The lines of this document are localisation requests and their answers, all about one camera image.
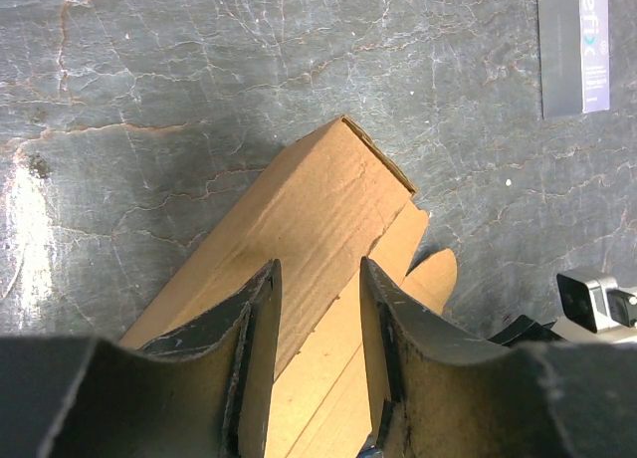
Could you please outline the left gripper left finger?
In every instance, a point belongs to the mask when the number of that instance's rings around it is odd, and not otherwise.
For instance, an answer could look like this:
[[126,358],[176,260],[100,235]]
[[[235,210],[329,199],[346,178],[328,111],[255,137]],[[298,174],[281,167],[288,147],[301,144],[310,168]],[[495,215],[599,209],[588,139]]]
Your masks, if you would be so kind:
[[3,337],[2,455],[263,456],[281,305],[272,260],[139,349],[96,336]]

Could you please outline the brown cardboard box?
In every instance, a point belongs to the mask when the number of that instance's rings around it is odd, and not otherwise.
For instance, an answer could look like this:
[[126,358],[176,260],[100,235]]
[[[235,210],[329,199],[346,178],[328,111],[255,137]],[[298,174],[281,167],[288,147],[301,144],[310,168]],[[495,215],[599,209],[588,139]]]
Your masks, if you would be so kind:
[[441,313],[457,282],[442,250],[417,261],[428,226],[415,187],[349,117],[285,147],[122,338],[141,346],[282,267],[282,312],[265,453],[352,457],[370,430],[359,265],[374,260]]

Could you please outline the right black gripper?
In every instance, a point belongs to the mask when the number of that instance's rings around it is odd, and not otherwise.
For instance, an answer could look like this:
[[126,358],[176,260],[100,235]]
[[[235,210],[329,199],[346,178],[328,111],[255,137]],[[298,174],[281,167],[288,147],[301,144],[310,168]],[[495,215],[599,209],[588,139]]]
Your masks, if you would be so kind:
[[518,316],[504,329],[489,338],[493,344],[513,347],[526,342],[561,342],[563,337],[552,330],[554,322],[541,324],[526,315]]

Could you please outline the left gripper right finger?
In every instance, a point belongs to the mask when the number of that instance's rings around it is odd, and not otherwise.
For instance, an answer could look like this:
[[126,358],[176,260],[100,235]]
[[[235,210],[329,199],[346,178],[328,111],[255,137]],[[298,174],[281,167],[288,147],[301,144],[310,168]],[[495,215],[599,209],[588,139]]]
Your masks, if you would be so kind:
[[632,457],[632,343],[494,343],[445,321],[369,258],[360,317],[374,448],[385,457]]

